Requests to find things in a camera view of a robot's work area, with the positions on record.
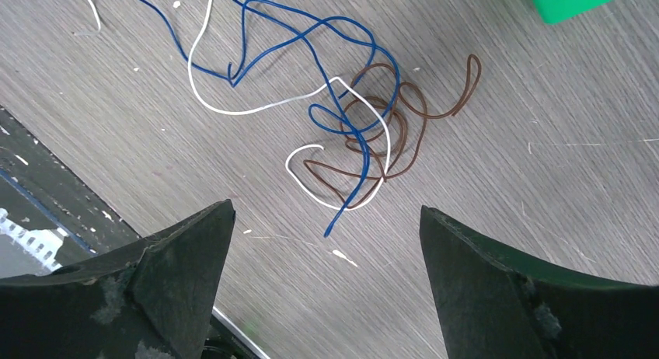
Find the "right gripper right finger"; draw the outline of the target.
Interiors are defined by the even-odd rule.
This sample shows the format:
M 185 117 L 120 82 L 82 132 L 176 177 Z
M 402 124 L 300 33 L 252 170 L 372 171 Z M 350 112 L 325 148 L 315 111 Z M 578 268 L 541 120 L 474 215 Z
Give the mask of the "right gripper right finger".
M 656 358 L 657 286 L 541 260 L 432 207 L 420 244 L 451 358 Z

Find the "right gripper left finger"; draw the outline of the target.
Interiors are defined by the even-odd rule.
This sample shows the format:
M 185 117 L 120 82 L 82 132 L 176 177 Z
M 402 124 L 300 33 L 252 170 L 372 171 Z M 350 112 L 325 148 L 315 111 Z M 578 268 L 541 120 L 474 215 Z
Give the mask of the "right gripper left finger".
M 223 200 L 149 237 L 1 281 L 3 358 L 199 358 L 235 224 Z

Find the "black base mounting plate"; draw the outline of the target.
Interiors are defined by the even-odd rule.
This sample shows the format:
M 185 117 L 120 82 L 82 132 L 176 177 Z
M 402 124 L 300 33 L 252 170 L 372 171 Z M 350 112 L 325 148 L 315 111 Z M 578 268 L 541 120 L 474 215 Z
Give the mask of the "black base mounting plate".
M 1 181 L 10 184 L 48 223 L 62 228 L 68 247 L 95 256 L 140 235 L 45 144 L 1 108 Z

